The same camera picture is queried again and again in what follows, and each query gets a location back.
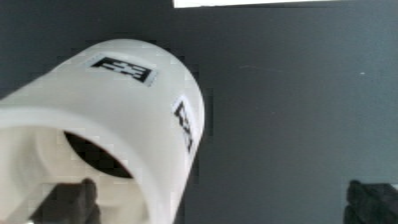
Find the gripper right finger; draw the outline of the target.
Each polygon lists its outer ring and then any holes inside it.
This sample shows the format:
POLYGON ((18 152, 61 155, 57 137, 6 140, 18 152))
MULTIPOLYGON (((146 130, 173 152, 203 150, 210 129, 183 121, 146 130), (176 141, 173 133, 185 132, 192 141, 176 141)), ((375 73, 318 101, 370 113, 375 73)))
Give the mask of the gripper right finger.
POLYGON ((398 224, 398 189, 357 180, 347 189, 343 224, 398 224))

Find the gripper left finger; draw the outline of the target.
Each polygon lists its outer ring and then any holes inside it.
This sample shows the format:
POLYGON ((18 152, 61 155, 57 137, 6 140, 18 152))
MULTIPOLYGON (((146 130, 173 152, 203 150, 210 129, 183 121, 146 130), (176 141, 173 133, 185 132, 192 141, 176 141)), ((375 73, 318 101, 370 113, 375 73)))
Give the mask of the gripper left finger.
POLYGON ((61 183, 30 215, 34 224, 101 224, 96 204, 98 188, 85 178, 80 183, 61 183))

